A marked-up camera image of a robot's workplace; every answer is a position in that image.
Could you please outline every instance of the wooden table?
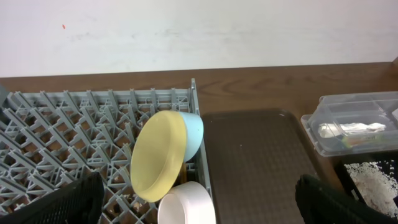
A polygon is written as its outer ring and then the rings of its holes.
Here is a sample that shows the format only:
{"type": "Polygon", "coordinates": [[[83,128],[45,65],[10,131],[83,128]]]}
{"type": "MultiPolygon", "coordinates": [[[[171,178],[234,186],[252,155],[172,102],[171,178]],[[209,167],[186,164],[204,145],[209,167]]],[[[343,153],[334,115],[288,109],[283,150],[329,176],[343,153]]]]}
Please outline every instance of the wooden table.
{"type": "MultiPolygon", "coordinates": [[[[201,114],[215,111],[283,108],[297,119],[315,111],[319,97],[398,90],[398,63],[137,72],[59,77],[0,78],[9,91],[148,90],[188,88],[196,79],[201,114]]],[[[342,189],[336,158],[314,151],[321,177],[342,189]]]]}

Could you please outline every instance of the yellow bowl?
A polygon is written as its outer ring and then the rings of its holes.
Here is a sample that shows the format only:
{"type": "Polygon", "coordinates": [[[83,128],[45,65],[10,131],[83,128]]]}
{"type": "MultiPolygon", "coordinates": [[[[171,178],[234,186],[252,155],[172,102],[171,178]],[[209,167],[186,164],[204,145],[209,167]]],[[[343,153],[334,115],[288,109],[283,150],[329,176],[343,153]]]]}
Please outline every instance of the yellow bowl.
{"type": "Polygon", "coordinates": [[[160,200],[180,172],[187,132],[179,112],[160,111],[138,135],[130,165],[134,192],[147,202],[160,200]]]}

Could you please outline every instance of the plastic dish rack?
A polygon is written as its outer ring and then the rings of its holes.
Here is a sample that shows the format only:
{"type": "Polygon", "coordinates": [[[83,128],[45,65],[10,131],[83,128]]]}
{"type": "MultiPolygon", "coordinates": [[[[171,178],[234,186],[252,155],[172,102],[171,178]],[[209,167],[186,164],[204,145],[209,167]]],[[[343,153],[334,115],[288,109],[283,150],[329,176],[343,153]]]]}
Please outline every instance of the plastic dish rack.
{"type": "MultiPolygon", "coordinates": [[[[0,216],[98,171],[105,189],[99,223],[157,223],[157,204],[132,190],[131,152],[156,112],[199,114],[194,79],[189,89],[0,91],[0,216]]],[[[203,142],[187,172],[211,195],[203,142]]]]}

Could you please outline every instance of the blue cup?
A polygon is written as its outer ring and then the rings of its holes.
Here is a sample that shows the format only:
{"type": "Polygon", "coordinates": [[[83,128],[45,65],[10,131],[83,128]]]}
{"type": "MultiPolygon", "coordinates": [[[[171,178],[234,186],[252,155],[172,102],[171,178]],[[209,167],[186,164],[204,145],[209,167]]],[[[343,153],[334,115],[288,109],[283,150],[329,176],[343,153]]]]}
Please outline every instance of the blue cup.
{"type": "Polygon", "coordinates": [[[187,130],[187,147],[184,162],[189,161],[198,152],[203,140],[203,121],[199,115],[180,112],[187,130]]]}

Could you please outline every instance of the white wall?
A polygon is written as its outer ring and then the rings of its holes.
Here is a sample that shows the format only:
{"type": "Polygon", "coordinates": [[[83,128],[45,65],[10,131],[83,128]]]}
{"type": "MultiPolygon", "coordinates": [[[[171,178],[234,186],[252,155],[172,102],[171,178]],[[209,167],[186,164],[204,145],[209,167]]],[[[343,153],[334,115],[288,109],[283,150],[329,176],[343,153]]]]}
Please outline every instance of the white wall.
{"type": "Polygon", "coordinates": [[[398,0],[0,1],[0,77],[397,56],[398,0]]]}

